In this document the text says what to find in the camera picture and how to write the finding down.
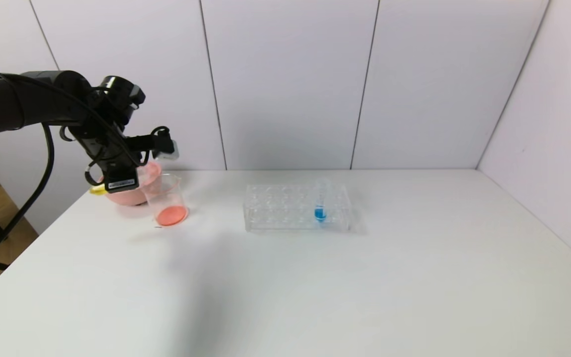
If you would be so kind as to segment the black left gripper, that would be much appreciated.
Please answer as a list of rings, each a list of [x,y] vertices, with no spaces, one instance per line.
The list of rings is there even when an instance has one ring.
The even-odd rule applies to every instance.
[[[108,193],[135,190],[140,185],[137,169],[141,164],[139,152],[127,151],[117,144],[110,144],[96,159],[102,172],[99,179]]]

